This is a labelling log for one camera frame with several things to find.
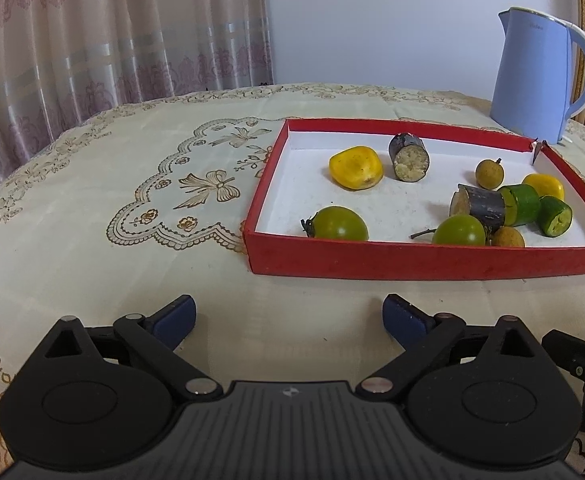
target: kettle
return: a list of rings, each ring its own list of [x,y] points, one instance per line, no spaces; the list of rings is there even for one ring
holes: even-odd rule
[[[585,108],[585,89],[570,102],[573,51],[585,54],[585,32],[537,10],[511,7],[499,13],[506,41],[490,117],[532,139],[556,144],[566,122]]]

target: kettle spout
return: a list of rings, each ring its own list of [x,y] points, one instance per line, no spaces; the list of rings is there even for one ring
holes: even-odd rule
[[[508,18],[510,17],[510,9],[504,10],[498,14],[501,24],[504,27],[504,34],[508,32]]]

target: white wall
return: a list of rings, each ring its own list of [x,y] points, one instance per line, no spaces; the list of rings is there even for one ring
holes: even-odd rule
[[[577,21],[577,0],[266,0],[277,83],[456,90],[492,98],[497,13],[532,7]]]

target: pink floral curtain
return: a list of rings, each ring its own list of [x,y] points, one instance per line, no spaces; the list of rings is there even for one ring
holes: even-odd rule
[[[0,182],[99,111],[271,82],[264,0],[0,0]]]

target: floral tablecloth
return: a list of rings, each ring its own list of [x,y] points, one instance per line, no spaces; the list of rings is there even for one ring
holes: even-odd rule
[[[585,276],[358,282],[255,276],[247,266],[242,221],[285,118],[500,129],[488,110],[455,92],[304,84],[124,105],[69,130],[0,186],[0,394],[60,316],[110,324],[184,293],[198,321],[177,352],[224,386],[358,382],[401,351],[381,323],[391,292],[471,324],[515,314],[536,336],[557,328],[585,338]],[[585,178],[585,127],[571,122],[567,136],[557,150]],[[0,437],[0,471],[9,462]],[[569,462],[585,475],[585,434]]]

